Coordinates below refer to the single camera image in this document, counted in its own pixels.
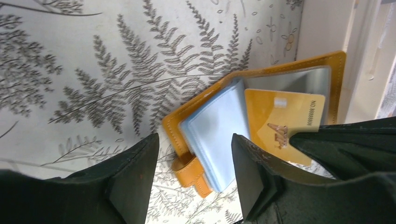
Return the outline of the yellow card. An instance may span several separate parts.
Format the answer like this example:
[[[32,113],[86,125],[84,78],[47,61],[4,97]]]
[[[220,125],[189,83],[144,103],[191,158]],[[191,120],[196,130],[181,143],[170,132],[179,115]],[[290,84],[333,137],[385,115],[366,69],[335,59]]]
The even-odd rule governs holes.
[[[309,93],[246,89],[250,139],[264,151],[305,166],[312,159],[294,148],[290,138],[299,132],[317,132],[325,96]]]

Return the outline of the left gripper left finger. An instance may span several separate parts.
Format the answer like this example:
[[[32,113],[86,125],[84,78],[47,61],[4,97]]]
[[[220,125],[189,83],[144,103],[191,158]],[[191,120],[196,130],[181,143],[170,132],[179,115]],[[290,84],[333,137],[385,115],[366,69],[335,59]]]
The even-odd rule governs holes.
[[[159,153],[159,135],[66,178],[40,180],[0,172],[3,224],[143,224]]]

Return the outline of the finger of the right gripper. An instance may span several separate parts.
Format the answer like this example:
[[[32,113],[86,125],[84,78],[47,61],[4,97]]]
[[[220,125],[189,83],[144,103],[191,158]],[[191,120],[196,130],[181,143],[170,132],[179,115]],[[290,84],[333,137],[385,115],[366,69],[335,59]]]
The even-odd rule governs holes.
[[[290,144],[340,180],[396,170],[396,118],[323,125],[296,133]]]

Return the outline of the orange leather card holder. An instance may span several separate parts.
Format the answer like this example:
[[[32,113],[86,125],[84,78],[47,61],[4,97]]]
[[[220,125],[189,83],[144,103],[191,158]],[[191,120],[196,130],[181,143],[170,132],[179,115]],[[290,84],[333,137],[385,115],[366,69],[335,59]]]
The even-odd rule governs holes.
[[[344,51],[335,51],[264,69],[225,75],[163,119],[177,154],[172,170],[182,187],[202,198],[224,191],[235,179],[231,139],[249,136],[245,89],[291,91],[325,96],[321,124],[337,122]]]

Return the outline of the white plastic tray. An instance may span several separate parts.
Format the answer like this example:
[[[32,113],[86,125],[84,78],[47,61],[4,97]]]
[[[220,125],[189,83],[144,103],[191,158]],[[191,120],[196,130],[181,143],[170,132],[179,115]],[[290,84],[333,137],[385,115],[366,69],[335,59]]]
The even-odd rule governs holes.
[[[346,53],[338,121],[395,116],[395,1],[304,1],[297,59],[337,50]]]

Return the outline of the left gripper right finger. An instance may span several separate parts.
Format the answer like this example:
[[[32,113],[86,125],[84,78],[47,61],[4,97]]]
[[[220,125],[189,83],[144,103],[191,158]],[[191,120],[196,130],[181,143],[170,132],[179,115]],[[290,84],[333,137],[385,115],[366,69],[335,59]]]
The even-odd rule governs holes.
[[[393,224],[396,174],[348,181],[319,176],[263,151],[242,135],[232,156],[243,219],[249,224]]]

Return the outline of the floral table mat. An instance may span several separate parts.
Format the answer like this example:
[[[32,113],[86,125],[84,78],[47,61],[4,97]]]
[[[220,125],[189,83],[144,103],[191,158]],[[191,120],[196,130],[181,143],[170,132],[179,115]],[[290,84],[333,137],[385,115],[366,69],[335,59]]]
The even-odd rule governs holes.
[[[41,178],[161,131],[224,75],[296,59],[300,0],[3,0],[0,166]]]

